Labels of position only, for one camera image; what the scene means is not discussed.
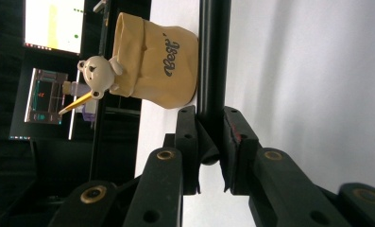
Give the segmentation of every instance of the dark background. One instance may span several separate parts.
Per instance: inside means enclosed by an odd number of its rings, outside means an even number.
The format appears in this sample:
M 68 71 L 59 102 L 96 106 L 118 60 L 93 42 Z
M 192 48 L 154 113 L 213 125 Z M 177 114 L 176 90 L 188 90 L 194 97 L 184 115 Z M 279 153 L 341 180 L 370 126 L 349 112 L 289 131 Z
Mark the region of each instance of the dark background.
M 118 2 L 130 5 L 136 13 L 144 5 L 149 17 L 146 7 L 150 1 L 141 1 L 142 5 Z M 97 55 L 99 50 L 102 14 L 92 12 L 96 3 L 98 0 L 86 0 L 83 59 Z M 15 104 L 18 92 L 23 92 L 19 81 L 25 59 L 43 64 L 47 60 L 78 61 L 23 47 L 23 5 L 23 0 L 0 0 L 0 225 L 44 226 L 57 204 L 89 180 L 94 132 L 88 123 L 79 123 L 74 141 L 68 141 L 63 131 L 55 132 L 60 135 L 47 131 L 49 136 L 36 136 L 31 141 L 9 140 L 12 118 L 16 121 L 19 117 Z M 141 105 L 138 99 L 119 96 L 109 97 L 107 103 L 115 108 L 122 103 L 121 108 L 137 111 Z M 97 161 L 97 175 L 100 180 L 121 184 L 134 174 L 139 117 L 108 113 L 103 124 L 100 149 L 106 153 Z

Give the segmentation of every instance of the white surface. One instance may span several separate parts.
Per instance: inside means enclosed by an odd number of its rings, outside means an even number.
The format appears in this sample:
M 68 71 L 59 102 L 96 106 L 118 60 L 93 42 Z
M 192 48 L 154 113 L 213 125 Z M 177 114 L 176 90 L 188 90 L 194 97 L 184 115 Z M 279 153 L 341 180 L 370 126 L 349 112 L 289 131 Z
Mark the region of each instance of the white surface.
M 152 1 L 159 25 L 197 34 L 198 14 L 197 0 Z M 375 186 L 375 1 L 232 1 L 226 105 L 314 183 Z M 136 175 L 176 114 L 143 102 Z M 247 198 L 223 194 L 219 165 L 200 182 L 183 226 L 253 226 Z

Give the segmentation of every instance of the computer monitor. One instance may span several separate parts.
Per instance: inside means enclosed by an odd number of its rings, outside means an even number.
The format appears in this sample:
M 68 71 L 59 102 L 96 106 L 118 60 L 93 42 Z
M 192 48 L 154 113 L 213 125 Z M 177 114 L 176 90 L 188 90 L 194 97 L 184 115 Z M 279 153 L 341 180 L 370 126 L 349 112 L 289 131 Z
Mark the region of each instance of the computer monitor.
M 9 139 L 67 139 L 71 115 L 58 112 L 73 101 L 64 81 L 77 78 L 77 59 L 27 50 L 19 78 Z
M 25 47 L 80 55 L 84 0 L 24 1 Z

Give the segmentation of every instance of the yellow sack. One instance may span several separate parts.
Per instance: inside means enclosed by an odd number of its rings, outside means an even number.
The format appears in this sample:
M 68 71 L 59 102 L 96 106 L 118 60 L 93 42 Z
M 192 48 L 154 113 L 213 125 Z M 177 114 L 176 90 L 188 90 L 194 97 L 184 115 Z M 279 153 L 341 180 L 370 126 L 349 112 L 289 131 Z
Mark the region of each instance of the yellow sack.
M 196 91 L 198 40 L 178 26 L 157 26 L 120 13 L 113 56 L 123 66 L 111 94 L 150 100 L 166 109 L 187 104 Z

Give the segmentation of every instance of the monitor screen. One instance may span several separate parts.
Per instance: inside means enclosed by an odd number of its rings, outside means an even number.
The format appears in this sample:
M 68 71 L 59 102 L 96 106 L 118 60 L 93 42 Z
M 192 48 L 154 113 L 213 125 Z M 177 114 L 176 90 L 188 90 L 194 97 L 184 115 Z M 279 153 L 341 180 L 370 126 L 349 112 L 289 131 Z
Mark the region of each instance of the monitor screen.
M 25 122 L 61 124 L 58 112 L 64 107 L 61 85 L 68 79 L 65 73 L 34 68 L 25 113 Z
M 84 0 L 25 0 L 25 46 L 80 54 Z

